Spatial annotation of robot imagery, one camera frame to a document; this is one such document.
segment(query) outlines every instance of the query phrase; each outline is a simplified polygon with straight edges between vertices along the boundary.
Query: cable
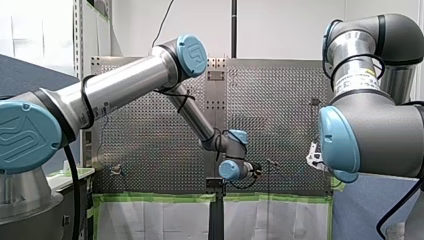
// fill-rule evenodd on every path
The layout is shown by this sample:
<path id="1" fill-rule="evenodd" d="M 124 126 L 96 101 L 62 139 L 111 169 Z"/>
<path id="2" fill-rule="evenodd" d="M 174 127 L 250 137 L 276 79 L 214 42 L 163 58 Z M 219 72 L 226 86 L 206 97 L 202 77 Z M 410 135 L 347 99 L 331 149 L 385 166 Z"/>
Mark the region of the cable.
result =
<path id="1" fill-rule="evenodd" d="M 0 96 L 0 100 L 7 100 L 7 99 L 13 98 L 13 97 L 15 97 L 15 96 L 13 96 L 13 95 L 4 95 L 4 96 Z"/>
<path id="2" fill-rule="evenodd" d="M 331 31 L 333 30 L 333 28 L 336 26 L 336 24 L 343 22 L 340 19 L 335 19 L 333 20 L 330 25 L 328 25 L 327 31 L 324 35 L 324 41 L 323 41 L 323 46 L 322 46 L 322 70 L 324 71 L 325 76 L 327 76 L 327 78 L 331 79 L 330 75 L 327 72 L 327 69 L 325 68 L 325 63 L 328 62 L 328 58 L 327 58 L 327 50 L 328 50 L 328 39 L 330 37 Z"/>
<path id="3" fill-rule="evenodd" d="M 228 134 L 231 134 L 231 136 L 233 136 L 242 146 L 243 146 L 243 148 L 244 148 L 244 154 L 246 155 L 247 154 L 247 147 L 246 147 L 246 144 L 244 144 L 243 143 L 243 141 L 239 138 L 239 137 L 237 137 L 234 133 L 232 133 L 231 131 L 229 131 L 228 129 L 227 130 L 223 130 L 221 133 L 220 133 L 220 135 L 219 135 L 219 137 L 217 137 L 216 138 L 216 140 L 215 140 L 215 149 L 217 150 L 216 152 L 216 159 L 215 159 L 215 162 L 218 162 L 218 160 L 219 160 L 219 156 L 220 156 L 220 154 L 221 154 L 221 151 L 220 151 L 220 149 L 221 149 L 221 147 L 222 147 L 222 135 L 223 134 L 225 134 L 225 133 L 228 133 Z M 235 185 L 234 183 L 233 183 L 233 181 L 228 181 L 228 183 L 230 183 L 231 184 L 231 186 L 233 186 L 234 188 L 236 188 L 236 189 L 239 189 L 239 190 L 246 190 L 246 189 L 248 189 L 248 188 L 251 188 L 255 183 L 256 183 L 256 180 L 258 179 L 258 177 L 257 176 L 254 176 L 253 177 L 253 181 L 251 182 L 251 183 L 249 183 L 249 185 L 247 185 L 247 186 L 237 186 L 237 185 Z"/>
<path id="4" fill-rule="evenodd" d="M 405 194 L 405 196 L 402 197 L 401 200 L 399 200 L 398 203 L 396 203 L 395 206 L 392 207 L 381 219 L 378 221 L 376 230 L 380 237 L 382 239 L 386 239 L 383 232 L 381 231 L 381 227 L 383 224 L 395 213 L 397 212 L 417 191 L 420 189 L 421 185 L 424 182 L 424 178 L 421 178 L 418 180 L 418 182 L 415 183 L 415 185 Z"/>
<path id="5" fill-rule="evenodd" d="M 258 178 L 257 177 L 253 177 L 253 181 L 251 182 L 251 183 L 249 183 L 249 185 L 247 185 L 247 186 L 244 186 L 244 187 L 240 187 L 240 186 L 237 186 L 237 185 L 235 185 L 232 181 L 228 181 L 230 184 L 231 184 L 231 186 L 233 186 L 234 188 L 236 188 L 236 189 L 239 189 L 239 190 L 246 190 L 246 189 L 248 189 L 248 188 L 251 188 L 255 183 L 256 183 L 256 180 L 257 180 Z"/>
<path id="6" fill-rule="evenodd" d="M 380 63 L 380 65 L 381 65 L 381 72 L 380 72 L 380 75 L 378 75 L 377 80 L 379 80 L 381 77 L 383 77 L 384 72 L 386 71 L 386 66 L 385 66 L 384 61 L 383 61 L 382 58 L 380 58 L 377 55 L 371 54 L 371 53 L 355 54 L 355 55 L 352 55 L 352 56 L 349 56 L 349 57 L 343 59 L 342 61 L 339 62 L 339 64 L 337 64 L 336 67 L 334 67 L 333 73 L 331 74 L 331 77 L 330 77 L 330 80 L 331 80 L 331 89 L 333 91 L 334 91 L 334 77 L 336 75 L 337 70 L 339 70 L 339 68 L 341 66 L 343 66 L 343 64 L 345 64 L 345 63 L 349 62 L 350 60 L 352 60 L 353 58 L 357 58 L 357 57 L 370 57 L 370 58 L 373 58 L 373 59 L 377 60 Z"/>
<path id="7" fill-rule="evenodd" d="M 342 185 L 342 181 L 339 180 L 339 183 L 337 183 L 336 185 L 331 185 L 331 188 L 336 188 L 339 187 L 340 185 Z"/>
<path id="8" fill-rule="evenodd" d="M 90 80 L 94 76 L 96 76 L 96 75 L 89 75 L 89 76 L 83 78 L 82 81 L 81 81 L 81 98 L 82 98 L 82 103 L 84 104 L 85 109 L 87 110 L 87 116 L 88 116 L 88 124 L 86 126 L 82 127 L 81 129 L 89 129 L 94 124 L 93 109 L 91 108 L 90 101 L 88 100 L 87 94 L 85 93 L 85 89 L 87 88 L 88 80 Z"/>
<path id="9" fill-rule="evenodd" d="M 160 24 L 158 34 L 156 35 L 155 39 L 152 42 L 152 47 L 155 46 L 156 40 L 158 40 L 159 35 L 162 32 L 163 24 L 165 23 L 166 17 L 168 17 L 169 10 L 171 9 L 173 3 L 174 3 L 174 0 L 171 0 L 171 2 L 169 3 L 168 9 L 166 10 L 165 16 L 162 19 L 162 23 Z"/>
<path id="10" fill-rule="evenodd" d="M 384 61 L 379 56 L 374 55 L 374 54 L 370 54 L 370 53 L 357 54 L 357 55 L 350 56 L 350 57 L 344 59 L 343 61 L 341 61 L 339 64 L 337 64 L 336 67 L 334 67 L 331 76 L 328 74 L 327 69 L 325 68 L 325 63 L 328 62 L 328 57 L 327 57 L 327 51 L 328 51 L 328 47 L 329 47 L 328 46 L 328 40 L 329 40 L 331 31 L 340 22 L 343 22 L 343 21 L 340 20 L 340 19 L 333 20 L 330 23 L 330 25 L 328 26 L 327 31 L 326 31 L 326 33 L 325 33 L 325 35 L 323 37 L 324 38 L 324 41 L 323 41 L 323 47 L 322 47 L 322 69 L 324 71 L 325 76 L 331 80 L 331 89 L 334 91 L 334 76 L 335 76 L 337 70 L 343 64 L 345 64 L 346 62 L 348 62 L 349 60 L 351 60 L 351 59 L 353 59 L 355 57 L 370 57 L 370 58 L 376 59 L 380 63 L 381 67 L 375 65 L 374 63 L 373 63 L 373 65 L 374 65 L 375 68 L 377 68 L 377 69 L 379 69 L 381 71 L 380 72 L 380 75 L 377 77 L 377 79 L 380 80 L 380 78 L 383 76 L 383 74 L 384 74 L 384 72 L 386 70 Z"/>
<path id="11" fill-rule="evenodd" d="M 71 148 L 65 146 L 63 148 L 68 159 L 69 168 L 71 169 L 72 184 L 74 187 L 74 227 L 72 230 L 72 240 L 79 239 L 79 229 L 80 229 L 80 188 L 79 188 L 79 179 L 78 179 L 78 170 L 75 164 L 74 156 L 72 154 Z"/>
<path id="12" fill-rule="evenodd" d="M 183 102 L 181 103 L 181 106 L 177 109 L 177 113 L 180 113 L 181 112 L 181 109 L 184 107 L 184 105 L 186 104 L 186 102 L 187 102 L 187 99 L 191 99 L 191 100 L 193 100 L 193 101 L 196 101 L 196 98 L 195 97 L 193 97 L 192 95 L 189 95 L 189 94 L 173 94 L 173 93 L 168 93 L 168 92 L 162 92 L 162 91 L 158 91 L 158 90 L 154 90 L 154 92 L 156 92 L 156 93 L 160 93 L 160 94 L 163 94 L 163 95 L 165 95 L 165 96 L 173 96 L 173 97 L 185 97 L 184 98 L 184 100 L 183 100 Z"/>
<path id="13" fill-rule="evenodd" d="M 421 106 L 424 106 L 424 101 L 411 101 L 411 102 L 402 103 L 401 105 L 403 105 L 403 106 L 409 106 L 409 105 L 421 105 Z"/>

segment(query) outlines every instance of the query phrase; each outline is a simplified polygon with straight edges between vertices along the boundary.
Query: metal stand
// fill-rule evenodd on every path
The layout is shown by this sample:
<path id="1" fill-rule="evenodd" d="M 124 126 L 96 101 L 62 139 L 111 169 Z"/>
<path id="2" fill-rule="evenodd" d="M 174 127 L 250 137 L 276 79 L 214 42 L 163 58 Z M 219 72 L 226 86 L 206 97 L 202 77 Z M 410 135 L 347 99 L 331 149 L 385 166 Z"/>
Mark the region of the metal stand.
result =
<path id="1" fill-rule="evenodd" d="M 227 129 L 226 59 L 209 58 L 205 78 L 205 109 L 208 121 L 217 129 Z M 226 187 L 218 174 L 222 154 L 216 161 L 215 152 L 205 152 L 206 193 L 215 194 L 209 208 L 208 240 L 224 240 L 224 196 Z"/>
<path id="2" fill-rule="evenodd" d="M 209 236 L 208 240 L 224 239 L 224 197 L 226 187 L 222 178 L 207 178 L 206 189 L 215 193 L 215 201 L 209 206 Z"/>

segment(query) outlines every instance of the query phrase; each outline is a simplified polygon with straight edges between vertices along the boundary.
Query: aluminum tube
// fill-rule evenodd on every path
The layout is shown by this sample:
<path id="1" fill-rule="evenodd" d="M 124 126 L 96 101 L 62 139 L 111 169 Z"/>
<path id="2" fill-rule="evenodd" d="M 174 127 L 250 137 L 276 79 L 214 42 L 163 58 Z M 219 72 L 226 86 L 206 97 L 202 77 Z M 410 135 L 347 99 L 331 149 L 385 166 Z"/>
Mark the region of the aluminum tube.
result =
<path id="1" fill-rule="evenodd" d="M 387 66 L 381 80 L 381 90 L 388 93 L 396 105 L 409 102 L 416 65 Z"/>
<path id="2" fill-rule="evenodd" d="M 176 84 L 175 62 L 168 52 L 155 47 L 153 55 L 137 60 L 88 80 L 86 94 L 95 120 L 168 84 Z M 59 107 L 75 135 L 88 123 L 81 98 L 81 84 L 76 83 L 57 92 L 42 89 Z"/>
<path id="3" fill-rule="evenodd" d="M 187 95 L 187 90 L 180 85 L 169 90 L 167 93 L 173 95 Z M 168 96 L 168 98 L 177 109 L 180 108 L 185 99 L 184 96 Z M 188 98 L 181 108 L 180 114 L 201 141 L 206 141 L 214 136 L 214 128 L 197 107 L 194 100 Z"/>
<path id="4" fill-rule="evenodd" d="M 367 33 L 351 31 L 337 37 L 328 49 L 328 59 L 333 67 L 339 65 L 345 59 L 374 52 L 374 39 Z M 364 71 L 373 74 L 373 78 L 364 78 Z M 370 57 L 355 57 L 343 63 L 335 72 L 334 93 L 339 95 L 343 92 L 356 89 L 379 89 L 375 79 L 375 69 Z"/>

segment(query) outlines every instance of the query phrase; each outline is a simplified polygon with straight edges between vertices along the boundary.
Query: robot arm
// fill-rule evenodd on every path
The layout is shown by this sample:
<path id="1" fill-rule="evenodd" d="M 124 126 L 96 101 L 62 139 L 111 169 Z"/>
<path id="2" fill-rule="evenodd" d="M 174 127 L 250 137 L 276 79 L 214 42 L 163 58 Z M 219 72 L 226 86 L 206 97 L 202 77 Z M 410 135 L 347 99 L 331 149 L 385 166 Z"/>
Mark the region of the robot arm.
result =
<path id="1" fill-rule="evenodd" d="M 58 149 L 74 141 L 80 129 L 158 89 L 169 93 L 177 108 L 183 105 L 181 115 L 206 150 L 225 152 L 234 158 L 230 160 L 229 169 L 227 161 L 221 165 L 224 178 L 238 180 L 251 176 L 253 167 L 244 161 L 246 133 L 241 132 L 236 138 L 232 136 L 237 136 L 237 132 L 217 134 L 195 102 L 182 96 L 187 93 L 181 82 L 201 75 L 206 69 L 206 60 L 205 49 L 197 38 L 181 36 L 155 46 L 146 58 L 92 77 L 84 88 L 86 96 L 77 83 L 58 91 L 40 89 L 0 102 L 2 119 L 7 118 L 0 121 L 0 140 L 5 142 L 0 147 L 6 146 L 9 153 L 0 154 L 0 169 L 18 174 L 40 167 Z M 20 128 L 9 126 L 14 120 L 22 123 Z"/>
<path id="2" fill-rule="evenodd" d="M 424 109 L 397 106 L 409 100 L 423 60 L 420 28 L 397 14 L 336 23 L 323 55 L 335 94 L 319 115 L 324 163 L 341 180 L 357 172 L 422 177 Z M 381 84 L 373 59 L 386 66 Z"/>

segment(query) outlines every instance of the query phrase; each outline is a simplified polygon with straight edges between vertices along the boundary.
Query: gray wall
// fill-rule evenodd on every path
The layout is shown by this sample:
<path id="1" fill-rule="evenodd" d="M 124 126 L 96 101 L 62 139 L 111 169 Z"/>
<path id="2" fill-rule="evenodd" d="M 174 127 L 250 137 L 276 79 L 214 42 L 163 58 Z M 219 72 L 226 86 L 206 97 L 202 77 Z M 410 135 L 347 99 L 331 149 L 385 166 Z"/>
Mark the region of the gray wall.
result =
<path id="1" fill-rule="evenodd" d="M 18 95 L 38 88 L 57 90 L 73 83 L 78 79 L 53 70 L 29 64 L 14 58 L 0 55 L 0 96 Z M 71 144 L 74 158 L 79 162 L 80 145 L 79 139 Z M 62 168 L 66 160 L 62 150 L 58 151 L 43 169 L 46 174 Z"/>

